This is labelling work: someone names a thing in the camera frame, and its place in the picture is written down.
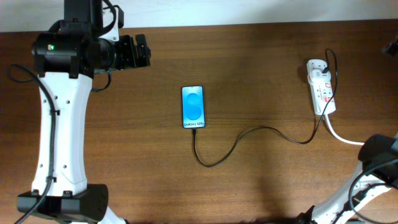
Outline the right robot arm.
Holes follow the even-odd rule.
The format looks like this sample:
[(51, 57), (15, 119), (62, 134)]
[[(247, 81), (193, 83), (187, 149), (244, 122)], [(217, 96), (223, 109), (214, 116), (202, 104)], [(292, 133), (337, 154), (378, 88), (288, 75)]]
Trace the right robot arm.
[(360, 210), (376, 197), (397, 188), (397, 137), (371, 136), (358, 154), (353, 175), (324, 202), (301, 213), (295, 223), (377, 223)]

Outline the blue screen Galaxy smartphone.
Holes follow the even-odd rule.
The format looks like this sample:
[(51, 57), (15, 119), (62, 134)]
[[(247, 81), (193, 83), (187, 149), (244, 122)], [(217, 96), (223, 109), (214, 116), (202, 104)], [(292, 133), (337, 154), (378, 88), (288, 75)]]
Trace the blue screen Galaxy smartphone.
[(200, 85), (182, 88), (182, 126), (184, 129), (206, 126), (204, 93)]

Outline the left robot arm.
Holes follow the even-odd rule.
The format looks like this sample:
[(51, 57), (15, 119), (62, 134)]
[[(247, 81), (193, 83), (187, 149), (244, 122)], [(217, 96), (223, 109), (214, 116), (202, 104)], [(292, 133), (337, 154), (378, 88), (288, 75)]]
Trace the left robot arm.
[(96, 74), (148, 67), (144, 35), (119, 35), (123, 10), (108, 0), (65, 1), (64, 18), (32, 45), (41, 105), (39, 161), (32, 187), (17, 198), (21, 220), (123, 223), (109, 207), (104, 184), (85, 174), (86, 107)]

